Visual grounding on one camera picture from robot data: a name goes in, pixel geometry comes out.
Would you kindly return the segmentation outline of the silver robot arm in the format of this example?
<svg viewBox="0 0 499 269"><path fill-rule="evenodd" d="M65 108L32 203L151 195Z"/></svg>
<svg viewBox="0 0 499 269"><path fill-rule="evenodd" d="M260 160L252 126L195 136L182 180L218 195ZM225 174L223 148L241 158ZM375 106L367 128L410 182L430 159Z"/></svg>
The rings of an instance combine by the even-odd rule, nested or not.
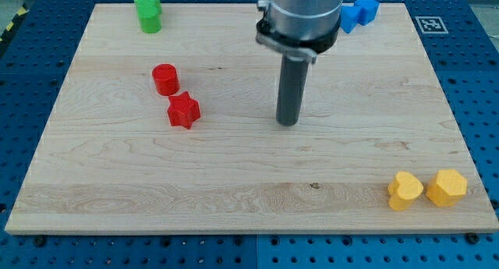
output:
<svg viewBox="0 0 499 269"><path fill-rule="evenodd" d="M258 0L263 13L256 41L283 55L314 64L336 42L343 0Z"/></svg>

